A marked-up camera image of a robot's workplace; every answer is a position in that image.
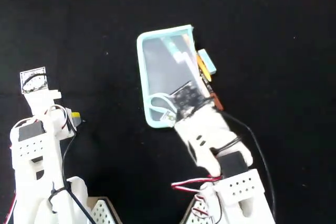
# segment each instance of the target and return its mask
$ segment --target black cable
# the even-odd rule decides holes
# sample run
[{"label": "black cable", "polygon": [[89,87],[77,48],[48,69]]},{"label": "black cable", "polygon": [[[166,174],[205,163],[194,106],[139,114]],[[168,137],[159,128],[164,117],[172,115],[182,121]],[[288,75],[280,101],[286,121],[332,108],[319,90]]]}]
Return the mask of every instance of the black cable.
[{"label": "black cable", "polygon": [[25,80],[24,83],[22,83],[22,91],[24,93],[30,93],[30,92],[33,92],[35,90],[39,90],[39,89],[43,88],[47,84],[47,81],[45,80],[45,82],[40,87],[34,88],[34,89],[30,89],[30,90],[25,90],[25,88],[24,88],[25,85],[27,85],[28,82],[30,82],[33,78],[35,78],[37,76],[45,76],[45,77],[47,77],[47,74],[46,73],[36,73],[36,74],[33,74],[33,75],[29,76],[27,78],[27,80]]},{"label": "black cable", "polygon": [[67,183],[67,179],[65,177],[65,173],[64,173],[64,163],[65,163],[65,158],[66,155],[70,149],[70,147],[73,144],[73,141],[75,140],[76,136],[77,136],[77,131],[75,129],[75,127],[73,126],[73,124],[71,123],[69,117],[67,118],[67,124],[68,126],[70,126],[71,130],[73,131],[74,135],[71,138],[67,148],[65,149],[64,153],[63,153],[63,157],[62,157],[62,179],[63,179],[63,183],[64,183],[64,187],[66,188],[66,191],[69,193],[69,195],[71,196],[71,198],[76,202],[76,204],[78,205],[78,207],[82,210],[82,212],[85,214],[85,216],[89,219],[89,221],[92,224],[96,224],[96,222],[94,221],[94,219],[91,217],[91,215],[86,211],[86,209],[84,208],[84,206],[81,204],[81,202],[77,199],[77,197],[72,193],[71,191],[71,187],[69,186],[69,184]]},{"label": "black cable", "polygon": [[274,186],[273,186],[273,182],[272,182],[272,179],[271,179],[271,173],[270,173],[268,165],[266,163],[265,156],[264,156],[264,154],[261,151],[260,145],[259,145],[259,143],[257,141],[257,138],[256,138],[255,134],[253,133],[253,131],[251,130],[251,128],[249,126],[247,126],[245,123],[243,123],[239,119],[235,118],[234,116],[230,115],[226,111],[219,111],[219,113],[222,114],[223,117],[229,118],[232,121],[234,121],[234,122],[240,124],[241,126],[245,127],[250,132],[250,134],[251,134],[251,136],[252,136],[252,138],[253,138],[253,140],[255,142],[255,145],[257,146],[257,149],[258,149],[258,152],[260,154],[262,163],[264,164],[264,167],[265,167],[265,171],[266,171],[266,175],[267,175],[267,179],[268,179],[268,184],[269,184],[269,188],[270,188],[270,191],[271,191],[272,215],[273,215],[273,218],[274,218],[274,221],[275,221],[276,220],[276,199],[275,199]]},{"label": "black cable", "polygon": [[222,151],[225,151],[229,148],[231,148],[232,146],[234,146],[235,144],[239,143],[241,141],[241,138],[238,136],[235,139],[233,139],[232,141],[228,142],[226,145],[224,145],[223,147],[216,149],[216,153],[219,154]]},{"label": "black cable", "polygon": [[220,213],[219,220],[214,224],[218,224],[222,220],[222,217],[223,217],[223,209],[222,209],[221,199],[219,198],[218,192],[216,192],[216,196],[217,196],[217,199],[218,199],[219,209],[220,209],[221,213]]}]

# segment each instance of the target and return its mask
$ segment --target light blue phone case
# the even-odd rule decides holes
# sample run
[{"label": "light blue phone case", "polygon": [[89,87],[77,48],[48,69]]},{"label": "light blue phone case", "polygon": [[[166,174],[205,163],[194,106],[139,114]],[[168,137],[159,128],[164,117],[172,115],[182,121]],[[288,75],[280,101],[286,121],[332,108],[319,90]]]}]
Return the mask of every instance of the light blue phone case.
[{"label": "light blue phone case", "polygon": [[186,25],[150,31],[137,39],[145,118],[151,127],[173,127],[177,111],[171,94],[190,81],[199,86],[192,30]]}]

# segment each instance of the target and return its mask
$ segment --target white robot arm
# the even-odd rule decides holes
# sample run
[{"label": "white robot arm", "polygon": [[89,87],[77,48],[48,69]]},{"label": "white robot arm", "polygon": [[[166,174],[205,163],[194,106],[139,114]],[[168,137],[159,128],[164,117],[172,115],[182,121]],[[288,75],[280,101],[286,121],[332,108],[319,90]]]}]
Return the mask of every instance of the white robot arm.
[{"label": "white robot arm", "polygon": [[[182,223],[275,223],[258,171],[248,169],[253,163],[250,151],[230,131],[213,104],[206,104],[177,122],[175,129],[196,165],[210,174],[196,191],[195,200]],[[179,183],[172,186],[181,189]]]},{"label": "white robot arm", "polygon": [[[17,122],[10,132],[16,196],[4,223],[13,209],[15,224],[119,223],[108,200],[98,199],[91,211],[85,182],[65,178],[64,157],[76,137],[79,113],[54,104],[60,92],[48,89],[45,68],[20,76],[33,116]],[[60,141],[67,138],[71,140],[62,156]]]}]

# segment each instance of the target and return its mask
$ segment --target white 3d-printed part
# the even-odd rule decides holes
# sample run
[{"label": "white 3d-printed part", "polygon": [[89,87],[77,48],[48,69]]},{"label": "white 3d-printed part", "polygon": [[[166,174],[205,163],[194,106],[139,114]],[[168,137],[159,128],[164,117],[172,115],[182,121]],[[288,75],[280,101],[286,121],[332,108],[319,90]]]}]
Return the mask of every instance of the white 3d-printed part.
[{"label": "white 3d-printed part", "polygon": [[225,195],[223,203],[226,206],[265,192],[256,169],[219,181],[215,185],[215,190]]},{"label": "white 3d-printed part", "polygon": [[91,216],[93,217],[96,224],[116,224],[105,200],[97,201],[95,207],[91,211]]},{"label": "white 3d-printed part", "polygon": [[[204,202],[195,200],[195,204],[193,207],[208,212],[207,205]],[[185,224],[213,224],[210,217],[205,219],[199,218],[195,216],[192,212],[190,212]]]}]

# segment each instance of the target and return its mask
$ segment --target black table surface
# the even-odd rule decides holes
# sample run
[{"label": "black table surface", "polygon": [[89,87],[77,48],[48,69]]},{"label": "black table surface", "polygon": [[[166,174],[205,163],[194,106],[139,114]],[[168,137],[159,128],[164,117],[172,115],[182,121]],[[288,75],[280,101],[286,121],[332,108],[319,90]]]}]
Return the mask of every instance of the black table surface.
[{"label": "black table surface", "polygon": [[124,223],[178,223],[192,195],[170,183],[206,173],[174,130],[146,124],[135,42],[192,24],[214,90],[265,153],[277,223],[335,223],[335,17],[336,0],[0,0],[0,220],[14,191],[9,132],[30,116],[18,74],[46,66],[87,121],[67,177],[108,196]]}]

